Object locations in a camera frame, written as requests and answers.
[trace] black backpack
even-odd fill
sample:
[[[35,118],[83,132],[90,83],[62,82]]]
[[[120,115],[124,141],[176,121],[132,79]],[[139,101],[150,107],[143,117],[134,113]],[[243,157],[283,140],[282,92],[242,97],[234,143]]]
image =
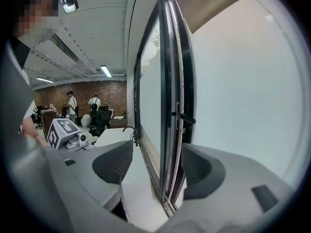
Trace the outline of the black backpack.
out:
[[[92,111],[97,111],[97,104],[96,104],[96,102],[97,102],[97,99],[96,99],[95,103],[91,104]]]

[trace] fluorescent light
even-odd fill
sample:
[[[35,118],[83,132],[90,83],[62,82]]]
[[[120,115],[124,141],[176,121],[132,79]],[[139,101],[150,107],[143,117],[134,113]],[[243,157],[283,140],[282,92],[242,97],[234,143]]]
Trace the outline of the fluorescent light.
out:
[[[106,74],[107,77],[109,78],[112,77],[106,66],[101,66],[101,69],[103,70],[103,72]]]
[[[46,80],[46,79],[42,79],[42,78],[37,78],[37,80],[41,80],[41,81],[49,82],[49,83],[54,83],[54,81],[52,81],[52,80]]]
[[[65,13],[70,13],[70,12],[73,12],[73,11],[77,10],[75,4],[73,4],[72,6],[68,6],[67,4],[64,4],[63,8],[65,10]]]

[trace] brick wall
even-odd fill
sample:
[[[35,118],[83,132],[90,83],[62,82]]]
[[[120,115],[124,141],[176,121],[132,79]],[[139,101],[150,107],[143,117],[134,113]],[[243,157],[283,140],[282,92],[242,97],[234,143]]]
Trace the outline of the brick wall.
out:
[[[109,105],[114,109],[114,115],[123,115],[126,111],[126,82],[104,81],[104,82],[81,82],[58,85],[35,91],[35,104],[37,106],[53,103],[59,113],[63,103],[68,103],[67,92],[73,91],[79,106],[79,116],[89,114],[88,101],[94,94],[98,95],[101,105]]]

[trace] sink faucet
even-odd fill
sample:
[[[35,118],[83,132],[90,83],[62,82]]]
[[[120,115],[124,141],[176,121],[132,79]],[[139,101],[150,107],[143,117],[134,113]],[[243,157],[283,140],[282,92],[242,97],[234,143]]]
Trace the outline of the sink faucet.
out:
[[[132,126],[127,126],[125,127],[122,132],[124,132],[127,128],[132,128],[134,130],[134,140],[135,140],[135,143],[136,143],[136,147],[138,146],[138,139],[137,139],[137,132],[136,132],[136,129]]]

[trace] ceiling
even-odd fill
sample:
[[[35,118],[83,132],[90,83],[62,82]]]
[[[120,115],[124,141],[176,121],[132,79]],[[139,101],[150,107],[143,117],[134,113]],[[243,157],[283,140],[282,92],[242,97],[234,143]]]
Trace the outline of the ceiling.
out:
[[[124,50],[135,0],[77,0],[79,9],[65,14],[59,6],[59,17],[54,33],[78,58],[70,59],[49,37],[20,39],[31,48],[24,69],[30,86],[38,89],[48,86],[37,77],[53,80],[56,84],[77,81],[107,80],[100,69],[106,65],[113,76],[109,80],[124,79]]]

